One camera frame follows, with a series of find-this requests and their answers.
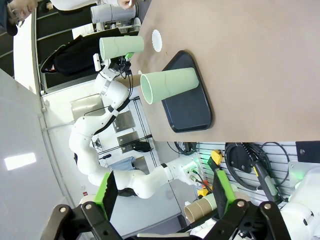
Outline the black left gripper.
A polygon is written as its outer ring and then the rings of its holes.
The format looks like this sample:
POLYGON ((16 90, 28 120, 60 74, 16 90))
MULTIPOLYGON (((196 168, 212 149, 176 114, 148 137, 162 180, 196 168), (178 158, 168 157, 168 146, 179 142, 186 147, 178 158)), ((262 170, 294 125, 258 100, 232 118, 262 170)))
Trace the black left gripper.
POLYGON ((109 59, 109 64, 107 66, 108 72, 111 74, 127 74, 131 67, 131 58, 134 53, 129 52, 125 56, 119 56, 109 59))

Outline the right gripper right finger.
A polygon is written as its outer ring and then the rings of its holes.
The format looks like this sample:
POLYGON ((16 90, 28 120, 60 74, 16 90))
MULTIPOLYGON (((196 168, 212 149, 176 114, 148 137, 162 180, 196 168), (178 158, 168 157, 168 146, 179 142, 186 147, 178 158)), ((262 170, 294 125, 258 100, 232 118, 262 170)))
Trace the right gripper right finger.
POLYGON ((254 240, 290 240, 291 236, 277 205, 264 201, 254 205, 236 198, 223 170, 216 169, 213 178, 213 196, 219 220, 212 227, 213 240, 234 240, 243 231, 254 240))

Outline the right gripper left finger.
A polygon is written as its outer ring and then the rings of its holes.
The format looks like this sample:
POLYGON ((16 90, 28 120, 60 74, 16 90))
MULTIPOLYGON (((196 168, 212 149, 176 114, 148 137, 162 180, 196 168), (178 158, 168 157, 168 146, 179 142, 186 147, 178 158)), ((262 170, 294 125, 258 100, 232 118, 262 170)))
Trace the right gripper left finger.
POLYGON ((78 240, 82 233, 92 233, 96 240, 119 240, 111 224, 118 189, 113 172, 106 173, 93 200, 75 208, 56 205, 41 235, 42 240, 78 240))

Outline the person's left hand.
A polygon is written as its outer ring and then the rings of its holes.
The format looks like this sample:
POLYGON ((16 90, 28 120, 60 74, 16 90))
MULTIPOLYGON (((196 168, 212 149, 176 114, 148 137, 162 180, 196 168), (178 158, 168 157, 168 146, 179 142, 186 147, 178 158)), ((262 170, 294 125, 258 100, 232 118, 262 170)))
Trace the person's left hand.
POLYGON ((137 3, 137 0, 118 0, 117 3, 124 10, 127 10, 132 8, 137 3))

